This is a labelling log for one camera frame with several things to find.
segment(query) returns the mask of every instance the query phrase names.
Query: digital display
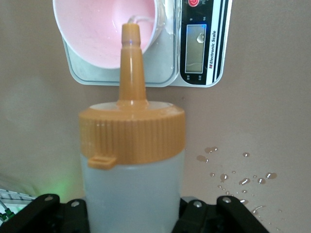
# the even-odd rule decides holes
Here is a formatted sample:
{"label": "digital display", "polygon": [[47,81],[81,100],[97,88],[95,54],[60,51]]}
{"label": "digital display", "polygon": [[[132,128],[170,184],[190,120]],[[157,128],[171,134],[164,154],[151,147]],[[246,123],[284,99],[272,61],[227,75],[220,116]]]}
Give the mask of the digital display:
{"label": "digital display", "polygon": [[185,73],[203,73],[206,24],[188,24]]}

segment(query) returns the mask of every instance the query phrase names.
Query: water droplet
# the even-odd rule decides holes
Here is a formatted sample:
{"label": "water droplet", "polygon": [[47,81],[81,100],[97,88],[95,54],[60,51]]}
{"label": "water droplet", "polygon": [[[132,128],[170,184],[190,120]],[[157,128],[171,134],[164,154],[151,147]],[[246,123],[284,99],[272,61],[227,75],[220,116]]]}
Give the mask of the water droplet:
{"label": "water droplet", "polygon": [[221,183],[225,182],[226,180],[228,180],[229,177],[226,175],[226,174],[221,174],[220,175],[220,180],[221,180]]}
{"label": "water droplet", "polygon": [[244,157],[249,157],[249,156],[250,156],[250,153],[244,152],[244,153],[243,153],[243,156],[244,156]]}
{"label": "water droplet", "polygon": [[249,178],[244,178],[243,180],[241,180],[239,182],[239,185],[245,185],[245,184],[250,183],[250,182],[251,182],[251,180]]}
{"label": "water droplet", "polygon": [[242,204],[244,204],[244,205],[246,205],[249,201],[248,200],[245,200],[245,199],[239,199],[240,200],[240,202],[242,203]]}
{"label": "water droplet", "polygon": [[266,207],[265,205],[260,205],[258,207],[256,207],[255,209],[253,209],[251,212],[254,214],[254,215],[258,215],[258,210],[263,208],[263,207]]}
{"label": "water droplet", "polygon": [[264,184],[266,183],[266,180],[264,178],[258,178],[257,182],[260,184]]}
{"label": "water droplet", "polygon": [[223,188],[221,185],[217,186],[219,187],[220,189],[222,189],[223,191],[225,191],[225,188]]}
{"label": "water droplet", "polygon": [[204,33],[200,33],[199,36],[196,38],[196,41],[200,44],[204,43]]}
{"label": "water droplet", "polygon": [[213,153],[213,152],[215,152],[215,151],[217,151],[217,150],[218,150],[217,147],[206,147],[206,148],[205,148],[205,152],[206,152],[207,154],[211,154],[211,153]]}
{"label": "water droplet", "polygon": [[268,173],[266,174],[266,178],[267,178],[267,179],[275,179],[276,177],[277,177],[277,174],[274,173],[274,172],[268,172]]}
{"label": "water droplet", "polygon": [[206,157],[203,156],[203,155],[198,155],[198,156],[196,157],[196,159],[197,159],[198,161],[200,161],[200,162],[208,163],[208,158],[206,158]]}

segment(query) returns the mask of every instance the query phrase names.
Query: black holder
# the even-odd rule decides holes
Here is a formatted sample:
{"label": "black holder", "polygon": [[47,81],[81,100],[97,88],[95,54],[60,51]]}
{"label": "black holder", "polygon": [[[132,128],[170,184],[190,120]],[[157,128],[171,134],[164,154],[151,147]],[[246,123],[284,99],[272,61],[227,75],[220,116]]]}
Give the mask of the black holder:
{"label": "black holder", "polygon": [[[86,203],[60,203],[45,194],[0,226],[0,233],[90,233]],[[269,233],[240,201],[222,196],[216,205],[201,200],[180,201],[179,220],[172,233]]]}

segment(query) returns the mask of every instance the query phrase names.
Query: electronic scale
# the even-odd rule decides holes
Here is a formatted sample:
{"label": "electronic scale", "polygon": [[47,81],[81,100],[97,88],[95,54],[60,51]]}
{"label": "electronic scale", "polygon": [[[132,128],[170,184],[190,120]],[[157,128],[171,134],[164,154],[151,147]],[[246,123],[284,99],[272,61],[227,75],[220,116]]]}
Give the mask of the electronic scale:
{"label": "electronic scale", "polygon": [[[232,0],[159,0],[161,34],[143,55],[146,86],[211,87],[222,77]],[[120,69],[96,67],[64,41],[73,78],[87,85],[119,85]]]}

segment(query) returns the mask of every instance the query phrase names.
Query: squeeze bottle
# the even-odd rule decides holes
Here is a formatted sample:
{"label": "squeeze bottle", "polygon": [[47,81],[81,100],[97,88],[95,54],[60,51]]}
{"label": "squeeze bottle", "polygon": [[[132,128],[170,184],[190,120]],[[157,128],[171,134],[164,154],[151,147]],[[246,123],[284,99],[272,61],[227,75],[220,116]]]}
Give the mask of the squeeze bottle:
{"label": "squeeze bottle", "polygon": [[185,112],[147,101],[139,26],[122,26],[119,100],[79,114],[91,233],[170,233],[178,220]]}

